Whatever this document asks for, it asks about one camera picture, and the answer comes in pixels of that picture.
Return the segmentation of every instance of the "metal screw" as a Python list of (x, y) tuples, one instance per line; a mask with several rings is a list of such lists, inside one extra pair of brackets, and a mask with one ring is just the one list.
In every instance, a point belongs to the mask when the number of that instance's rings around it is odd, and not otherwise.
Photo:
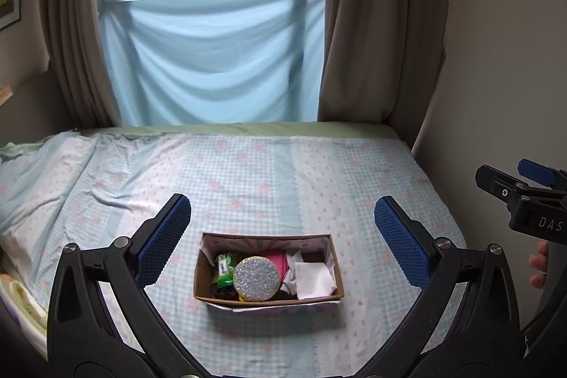
[(497, 244), (492, 244), (490, 246), (490, 251), (495, 255), (500, 255), (502, 253), (502, 247), (500, 247), (500, 245)]
[(126, 247), (128, 245), (128, 242), (130, 242), (130, 240), (127, 237), (117, 237), (114, 240), (114, 247), (121, 249), (122, 247)]
[(440, 239), (437, 239), (437, 247), (439, 247), (440, 249), (443, 249), (443, 250), (450, 249), (451, 248), (451, 241), (449, 239), (441, 237)]
[(75, 244), (67, 244), (63, 247), (63, 253), (73, 253), (77, 249)]

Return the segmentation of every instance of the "black robotic device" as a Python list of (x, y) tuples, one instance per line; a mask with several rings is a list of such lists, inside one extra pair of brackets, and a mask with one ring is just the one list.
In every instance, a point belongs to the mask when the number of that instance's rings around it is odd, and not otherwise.
[[(567, 173), (523, 160), (518, 171), (549, 188), (492, 167), (476, 173), (481, 189), (507, 203), (510, 227), (567, 244)], [(567, 271), (554, 267), (538, 313), (520, 330), (514, 286), (502, 248), (459, 249), (433, 238), (391, 197), (376, 203), (376, 226), (408, 281), (422, 292), (398, 328), (352, 378), (488, 378), (560, 376), (567, 346)], [(185, 349), (147, 297), (191, 219), (189, 200), (175, 194), (131, 237), (109, 247), (80, 250), (67, 244), (50, 299), (47, 352), (53, 376), (62, 378), (211, 378)], [(145, 353), (120, 339), (100, 292), (110, 282)], [(453, 324), (443, 343), (423, 353), (457, 283), (466, 282)]]

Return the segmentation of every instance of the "human hand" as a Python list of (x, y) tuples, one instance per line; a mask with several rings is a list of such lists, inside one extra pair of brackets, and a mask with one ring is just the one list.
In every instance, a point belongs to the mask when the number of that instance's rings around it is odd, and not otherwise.
[[(547, 272), (548, 254), (549, 254), (549, 243), (542, 241), (538, 244), (539, 255), (531, 255), (528, 258), (528, 265), (533, 269), (537, 269), (541, 272)], [(546, 274), (534, 274), (529, 278), (529, 283), (534, 288), (543, 288), (545, 285)]]

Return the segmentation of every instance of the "mattress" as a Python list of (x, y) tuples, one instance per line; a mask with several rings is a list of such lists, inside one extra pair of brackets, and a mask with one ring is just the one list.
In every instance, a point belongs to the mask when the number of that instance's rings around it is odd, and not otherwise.
[[(106, 247), (130, 236), (175, 192), (191, 200), (191, 224), (146, 292), (185, 347), (220, 376), (349, 376), (376, 353), (420, 293), (374, 225), (380, 197), (392, 195), (433, 236), (465, 245), (391, 129), (291, 123), (66, 132), (4, 148), (0, 247), (47, 310), (63, 245)], [(261, 318), (206, 306), (192, 298), (205, 231), (330, 233), (345, 298), (334, 309)], [(137, 347), (112, 291), (103, 292), (123, 339)], [(429, 348), (443, 340), (461, 294), (454, 292)]]

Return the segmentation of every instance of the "brown curtain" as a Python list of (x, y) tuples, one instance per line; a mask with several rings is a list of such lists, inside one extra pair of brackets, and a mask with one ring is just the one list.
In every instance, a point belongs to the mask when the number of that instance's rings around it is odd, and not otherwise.
[(77, 126), (120, 125), (98, 40), (96, 0), (40, 0), (40, 10), (50, 66)]
[(410, 147), (435, 88), (448, 0), (327, 0), (319, 120), (392, 126)]

